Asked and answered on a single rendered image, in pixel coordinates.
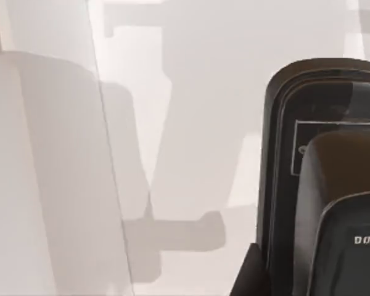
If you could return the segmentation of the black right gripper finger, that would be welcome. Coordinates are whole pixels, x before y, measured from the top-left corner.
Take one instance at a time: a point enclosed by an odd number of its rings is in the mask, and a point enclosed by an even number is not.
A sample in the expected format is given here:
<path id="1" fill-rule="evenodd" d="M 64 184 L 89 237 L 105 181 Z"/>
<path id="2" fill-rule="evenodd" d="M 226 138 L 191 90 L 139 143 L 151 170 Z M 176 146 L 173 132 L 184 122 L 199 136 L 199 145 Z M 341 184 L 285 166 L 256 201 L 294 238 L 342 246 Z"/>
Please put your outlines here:
<path id="1" fill-rule="evenodd" d="M 257 243 L 251 243 L 229 296 L 262 296 L 263 260 Z"/>

